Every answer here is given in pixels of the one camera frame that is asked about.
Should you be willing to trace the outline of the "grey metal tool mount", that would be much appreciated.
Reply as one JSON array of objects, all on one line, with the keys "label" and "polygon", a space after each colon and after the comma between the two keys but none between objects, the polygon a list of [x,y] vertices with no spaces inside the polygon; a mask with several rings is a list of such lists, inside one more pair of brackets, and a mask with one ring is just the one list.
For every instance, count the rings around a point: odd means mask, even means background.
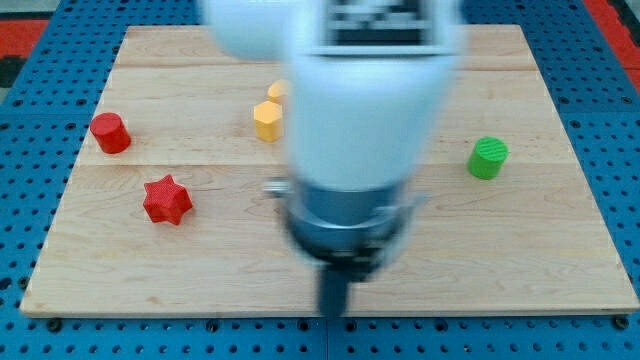
[{"label": "grey metal tool mount", "polygon": [[364,281],[401,255],[415,213],[428,201],[404,183],[365,191],[334,191],[294,177],[271,178],[264,192],[277,198],[291,242],[313,262]]}]

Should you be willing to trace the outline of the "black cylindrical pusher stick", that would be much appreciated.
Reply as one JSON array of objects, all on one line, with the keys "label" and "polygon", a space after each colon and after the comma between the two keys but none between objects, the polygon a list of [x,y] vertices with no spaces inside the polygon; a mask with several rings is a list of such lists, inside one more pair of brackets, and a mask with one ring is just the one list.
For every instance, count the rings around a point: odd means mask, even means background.
[{"label": "black cylindrical pusher stick", "polygon": [[346,307],[349,278],[333,266],[325,266],[319,273],[318,310],[324,317],[340,317]]}]

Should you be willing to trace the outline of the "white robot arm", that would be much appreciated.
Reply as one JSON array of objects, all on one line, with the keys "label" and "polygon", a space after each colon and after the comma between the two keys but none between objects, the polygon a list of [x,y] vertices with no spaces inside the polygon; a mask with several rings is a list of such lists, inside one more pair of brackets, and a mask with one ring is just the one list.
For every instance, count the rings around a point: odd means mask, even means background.
[{"label": "white robot arm", "polygon": [[424,202],[407,186],[462,57],[461,5],[202,0],[198,10],[228,55],[283,66],[288,174],[265,189],[320,266],[319,312],[341,316],[351,285],[396,257]]}]

